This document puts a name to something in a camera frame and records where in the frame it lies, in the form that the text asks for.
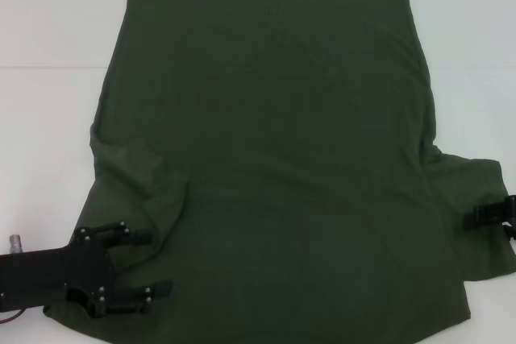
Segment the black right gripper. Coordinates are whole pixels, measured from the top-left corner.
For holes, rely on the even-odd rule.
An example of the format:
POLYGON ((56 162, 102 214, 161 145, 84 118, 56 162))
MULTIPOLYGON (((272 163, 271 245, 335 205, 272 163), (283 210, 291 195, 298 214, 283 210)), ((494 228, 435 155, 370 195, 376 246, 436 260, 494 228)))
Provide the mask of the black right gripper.
POLYGON ((504 223, 509 239, 516 239, 516 195, 508 196, 504 204, 479 205, 464 216, 463 228, 476 229, 504 223))

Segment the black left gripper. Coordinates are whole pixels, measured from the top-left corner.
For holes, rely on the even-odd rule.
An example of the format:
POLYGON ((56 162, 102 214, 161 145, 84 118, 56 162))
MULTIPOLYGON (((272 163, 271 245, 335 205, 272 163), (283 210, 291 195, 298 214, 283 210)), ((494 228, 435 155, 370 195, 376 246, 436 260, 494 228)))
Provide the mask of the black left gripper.
POLYGON ((126 222, 81 226, 69 244, 56 249, 0 255, 0 313, 77 302, 93 318, 106 314, 148 313, 169 297, 171 280, 114 290, 114 268, 106 246, 152 242, 150 230, 126 222))

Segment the dark green t-shirt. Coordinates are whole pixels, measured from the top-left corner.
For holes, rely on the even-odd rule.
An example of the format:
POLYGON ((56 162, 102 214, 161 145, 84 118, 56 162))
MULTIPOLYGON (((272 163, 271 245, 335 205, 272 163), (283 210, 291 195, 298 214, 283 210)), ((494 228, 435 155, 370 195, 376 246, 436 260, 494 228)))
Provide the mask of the dark green t-shirt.
POLYGON ((127 0, 90 131, 80 227, 145 314, 44 314, 110 344, 416 344, 516 272, 501 166, 442 153, 410 0, 127 0))

